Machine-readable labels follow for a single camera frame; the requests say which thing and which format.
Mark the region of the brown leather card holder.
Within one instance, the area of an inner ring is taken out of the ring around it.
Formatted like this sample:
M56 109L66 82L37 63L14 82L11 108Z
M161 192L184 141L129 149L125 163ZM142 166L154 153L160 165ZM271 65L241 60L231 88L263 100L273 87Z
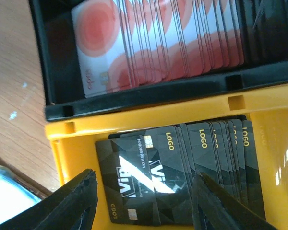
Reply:
M17 215L51 194L0 157L0 215Z

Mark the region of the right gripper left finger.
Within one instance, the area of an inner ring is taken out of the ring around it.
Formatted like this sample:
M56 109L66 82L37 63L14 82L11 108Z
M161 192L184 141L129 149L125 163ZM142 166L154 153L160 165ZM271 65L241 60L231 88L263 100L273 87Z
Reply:
M90 230L97 203L96 173L85 169L49 197L0 224L0 230Z

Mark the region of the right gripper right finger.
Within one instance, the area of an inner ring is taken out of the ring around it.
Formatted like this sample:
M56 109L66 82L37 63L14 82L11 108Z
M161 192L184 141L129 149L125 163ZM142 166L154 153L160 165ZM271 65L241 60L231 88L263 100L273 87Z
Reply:
M206 173L193 179L192 217L195 230L275 230L231 196Z

